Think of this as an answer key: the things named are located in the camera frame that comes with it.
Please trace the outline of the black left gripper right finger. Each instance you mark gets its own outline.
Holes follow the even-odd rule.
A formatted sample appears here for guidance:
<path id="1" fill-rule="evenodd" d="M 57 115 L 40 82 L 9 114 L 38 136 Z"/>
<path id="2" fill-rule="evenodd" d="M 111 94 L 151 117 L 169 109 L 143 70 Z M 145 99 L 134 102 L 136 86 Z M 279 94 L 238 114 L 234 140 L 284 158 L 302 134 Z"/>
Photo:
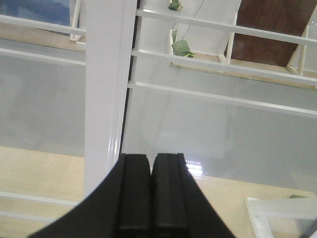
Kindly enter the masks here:
<path id="1" fill-rule="evenodd" d="M 176 154 L 159 153 L 152 170 L 154 225 L 156 228 L 186 228 L 187 215 Z"/>

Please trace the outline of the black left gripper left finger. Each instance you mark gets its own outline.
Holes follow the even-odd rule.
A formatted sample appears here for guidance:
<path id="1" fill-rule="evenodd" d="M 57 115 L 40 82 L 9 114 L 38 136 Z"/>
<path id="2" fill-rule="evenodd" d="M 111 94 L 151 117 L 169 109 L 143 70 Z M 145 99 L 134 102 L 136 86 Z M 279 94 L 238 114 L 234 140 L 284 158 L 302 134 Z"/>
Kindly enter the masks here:
<path id="1" fill-rule="evenodd" d="M 151 226 L 151 174 L 144 154 L 127 154 L 125 161 L 121 230 L 148 230 Z"/>

